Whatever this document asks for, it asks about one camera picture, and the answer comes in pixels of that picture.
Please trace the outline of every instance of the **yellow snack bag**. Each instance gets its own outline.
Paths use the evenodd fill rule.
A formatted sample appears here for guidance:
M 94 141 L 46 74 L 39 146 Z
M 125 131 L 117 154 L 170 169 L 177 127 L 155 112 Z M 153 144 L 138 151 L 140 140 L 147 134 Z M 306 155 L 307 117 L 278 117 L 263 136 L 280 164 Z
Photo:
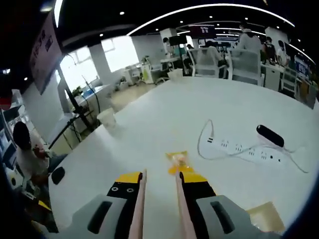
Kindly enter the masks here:
M 187 151 L 166 153 L 166 157 L 172 162 L 172 167 L 168 170 L 168 173 L 175 175 L 179 172 L 194 172 L 194 169 L 190 167 L 187 157 Z

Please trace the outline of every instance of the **desk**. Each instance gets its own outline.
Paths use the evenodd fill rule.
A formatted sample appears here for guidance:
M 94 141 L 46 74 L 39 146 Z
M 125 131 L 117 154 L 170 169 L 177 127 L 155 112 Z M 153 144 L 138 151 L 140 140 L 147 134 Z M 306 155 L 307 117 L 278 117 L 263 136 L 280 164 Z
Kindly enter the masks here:
M 71 125 L 74 125 L 74 121 L 78 119 L 80 116 L 78 114 L 68 113 L 64 114 L 61 119 L 56 123 L 54 129 L 51 131 L 48 145 L 49 149 L 53 147 L 55 142 L 60 138 L 61 135 L 66 131 L 67 128 L 69 128 Z M 74 132 L 76 137 L 78 138 L 79 142 L 81 142 L 81 139 L 77 135 L 76 132 Z
M 99 99 L 101 112 L 113 106 L 110 97 L 112 90 L 113 87 L 111 85 L 102 85 L 95 87 L 95 94 Z M 85 107 L 87 106 L 87 104 L 89 104 L 89 108 L 92 113 L 87 116 L 87 120 L 89 121 L 89 123 L 94 123 L 96 116 L 99 114 L 99 107 L 95 95 L 92 93 L 85 98 L 88 103 L 81 96 L 77 98 L 77 103 L 79 104 L 79 106 Z M 77 119 L 75 121 L 75 125 L 79 132 L 83 132 L 87 128 L 81 119 Z
M 162 59 L 160 62 L 161 63 L 168 63 L 168 62 L 174 62 L 180 60 L 180 57 L 171 57 L 167 59 Z
M 166 152 L 187 150 L 193 168 L 216 193 L 246 210 L 272 201 L 286 227 L 304 206 L 318 173 L 315 113 L 294 99 L 255 85 L 196 77 L 167 81 L 115 118 L 118 128 L 113 136 L 98 127 L 62 162 L 65 177 L 60 184 L 49 179 L 59 229 L 68 227 L 72 215 L 96 195 L 107 194 L 120 174 L 146 168 L 144 238 L 181 238 L 176 182 L 167 172 L 171 164 Z M 303 174 L 292 163 L 274 169 L 236 158 L 202 159 L 196 146 L 207 119 L 213 120 L 216 135 L 233 135 L 252 145 L 259 124 L 280 134 L 289 149 L 305 144 L 294 159 L 310 172 Z

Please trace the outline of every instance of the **black stand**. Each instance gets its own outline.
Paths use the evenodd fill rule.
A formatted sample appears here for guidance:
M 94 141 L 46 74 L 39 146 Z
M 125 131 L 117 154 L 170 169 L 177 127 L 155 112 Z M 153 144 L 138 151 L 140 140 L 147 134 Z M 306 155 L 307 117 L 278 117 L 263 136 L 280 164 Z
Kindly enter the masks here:
M 183 70 L 183 76 L 185 76 L 186 74 L 185 74 L 185 66 L 184 66 L 183 58 L 182 58 L 182 56 L 181 56 L 180 47 L 179 47 L 179 45 L 177 45 L 177 46 L 178 46 L 178 51 L 179 51 L 179 57 L 180 57 L 180 60 L 181 60 L 181 65 L 182 65 L 182 70 Z
M 60 66 L 57 67 L 57 70 L 59 72 L 59 75 L 60 75 L 60 78 L 61 78 L 61 81 L 64 81 L 65 84 L 66 84 L 66 81 L 65 81 L 65 78 L 64 78 L 64 75 L 63 75 L 63 72 L 62 72 L 62 69 Z M 74 99 L 69 87 L 65 87 L 65 90 L 66 90 L 66 93 L 68 94 L 69 96 L 69 99 L 72 103 L 72 105 L 74 106 L 75 108 L 75 112 L 79 114 L 79 117 L 81 118 L 81 120 L 83 121 L 83 123 L 85 124 L 85 126 L 87 126 L 87 128 L 93 132 L 93 127 L 91 126 L 91 124 L 89 123 L 89 121 L 86 119 L 86 117 L 84 116 L 81 108 L 79 107 L 78 103 L 76 102 L 76 100 Z

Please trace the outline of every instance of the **white shirt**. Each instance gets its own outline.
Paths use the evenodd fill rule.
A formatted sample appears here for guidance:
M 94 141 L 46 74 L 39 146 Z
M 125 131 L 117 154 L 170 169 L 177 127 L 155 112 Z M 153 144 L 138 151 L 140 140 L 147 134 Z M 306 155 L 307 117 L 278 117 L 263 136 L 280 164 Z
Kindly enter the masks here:
M 249 37 L 246 32 L 251 32 L 250 29 L 244 29 L 243 34 L 240 36 L 237 49 L 245 49 L 260 53 L 262 44 L 257 36 Z
M 218 61 L 223 60 L 220 53 L 218 52 L 217 48 L 214 46 L 210 46 L 207 48 L 207 53 L 202 51 L 199 52 L 196 62 L 197 64 L 204 64 L 205 62 L 209 62 L 211 58 L 216 60 L 216 65 L 218 65 Z
M 16 152 L 17 163 L 26 180 L 31 179 L 32 175 L 43 175 L 47 173 L 49 167 L 49 159 L 40 159 L 35 156 L 32 151 L 35 146 L 43 149 L 43 145 L 39 138 L 30 132 L 31 150 L 21 150 L 19 147 Z
M 286 55 L 286 52 L 281 49 L 281 47 L 279 47 L 279 49 L 277 50 L 277 56 L 280 56 L 281 58 L 281 62 L 279 63 L 282 66 L 285 66 L 287 63 L 287 55 Z

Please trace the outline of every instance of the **office chair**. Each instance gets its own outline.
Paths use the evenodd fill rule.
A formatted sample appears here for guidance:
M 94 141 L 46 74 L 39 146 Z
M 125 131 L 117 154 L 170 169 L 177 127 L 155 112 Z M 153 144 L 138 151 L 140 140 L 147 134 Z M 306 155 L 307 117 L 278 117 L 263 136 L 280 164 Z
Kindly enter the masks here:
M 228 48 L 229 79 L 263 86 L 260 53 Z
M 297 72 L 290 69 L 289 67 L 285 68 L 283 78 L 281 79 L 281 89 L 287 90 L 294 93 L 294 97 L 297 96 Z
M 193 64 L 192 76 L 219 78 L 219 70 L 227 67 L 218 67 L 218 61 L 209 48 L 190 49 L 188 52 Z

